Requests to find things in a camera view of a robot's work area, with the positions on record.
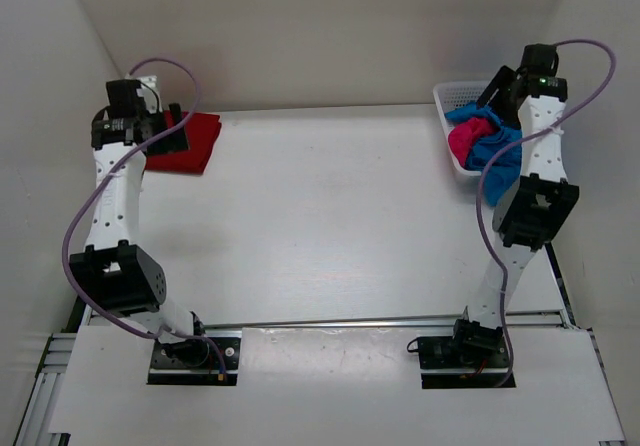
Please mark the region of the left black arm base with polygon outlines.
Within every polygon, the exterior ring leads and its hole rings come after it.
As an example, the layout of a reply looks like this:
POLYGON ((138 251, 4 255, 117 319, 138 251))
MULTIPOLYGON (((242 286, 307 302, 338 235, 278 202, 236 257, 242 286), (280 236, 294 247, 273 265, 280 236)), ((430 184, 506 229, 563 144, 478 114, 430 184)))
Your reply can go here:
POLYGON ((241 330, 208 329, 206 334, 224 359, 224 374, 220 373, 220 359, 215 350, 204 341, 186 340, 172 344, 156 341, 150 355, 147 384, 235 386, 241 358, 241 330))

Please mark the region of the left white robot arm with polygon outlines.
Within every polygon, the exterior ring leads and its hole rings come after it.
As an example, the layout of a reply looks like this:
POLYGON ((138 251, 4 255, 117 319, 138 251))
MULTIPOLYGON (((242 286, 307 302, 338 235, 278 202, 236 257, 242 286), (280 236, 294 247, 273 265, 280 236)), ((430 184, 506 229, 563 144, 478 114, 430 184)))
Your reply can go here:
POLYGON ((69 260, 80 289, 102 310, 153 335, 173 361, 187 367, 212 354, 197 315, 168 295, 165 273, 139 245, 139 198, 148 156, 185 150, 178 132, 143 151, 138 145, 168 129, 181 115, 178 104, 162 107, 156 76, 106 84, 109 103, 91 123, 96 184, 101 187, 83 251, 69 260))

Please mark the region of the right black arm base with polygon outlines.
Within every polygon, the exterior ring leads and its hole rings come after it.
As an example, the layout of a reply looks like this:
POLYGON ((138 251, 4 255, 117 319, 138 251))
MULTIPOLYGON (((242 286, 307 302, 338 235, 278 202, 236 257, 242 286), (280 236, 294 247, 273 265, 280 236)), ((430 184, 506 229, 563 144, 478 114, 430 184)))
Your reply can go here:
POLYGON ((418 356, 423 390, 515 388, 503 328, 458 319, 448 336, 420 336, 406 350, 418 356))

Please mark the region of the pink t shirt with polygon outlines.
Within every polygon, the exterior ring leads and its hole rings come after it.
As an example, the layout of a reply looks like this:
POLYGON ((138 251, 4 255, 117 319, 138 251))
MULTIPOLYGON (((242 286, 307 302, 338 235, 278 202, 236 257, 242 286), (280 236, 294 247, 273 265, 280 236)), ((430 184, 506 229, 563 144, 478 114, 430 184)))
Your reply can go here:
POLYGON ((473 117, 454 127, 448 135, 450 152, 458 164, 465 169, 473 146, 480 139, 497 133, 499 128, 486 118, 473 117))

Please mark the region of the dark red t shirt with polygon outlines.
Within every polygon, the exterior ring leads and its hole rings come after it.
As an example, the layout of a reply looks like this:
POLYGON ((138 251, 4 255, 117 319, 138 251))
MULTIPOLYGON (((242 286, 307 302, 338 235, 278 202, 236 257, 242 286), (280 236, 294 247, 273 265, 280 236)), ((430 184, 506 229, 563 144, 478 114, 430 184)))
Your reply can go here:
POLYGON ((145 170, 202 176, 209 163, 221 129, 222 123, 219 115, 196 113, 184 128, 189 149, 148 157, 145 170))

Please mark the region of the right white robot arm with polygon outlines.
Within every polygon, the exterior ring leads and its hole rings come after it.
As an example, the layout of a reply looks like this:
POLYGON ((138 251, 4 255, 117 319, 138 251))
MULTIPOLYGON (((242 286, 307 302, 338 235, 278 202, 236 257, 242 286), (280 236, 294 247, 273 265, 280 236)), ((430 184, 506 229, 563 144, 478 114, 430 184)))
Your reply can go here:
POLYGON ((519 154, 521 163, 495 205, 492 260, 449 341, 450 356, 460 365, 483 364, 510 349, 506 307, 528 263, 555 237, 579 199, 579 188, 568 181, 562 160, 568 85, 558 77, 558 66, 556 46, 530 44, 519 67, 502 67, 476 101, 479 107, 490 107, 516 134, 490 156, 481 186, 488 185, 490 173, 508 154, 519 154))

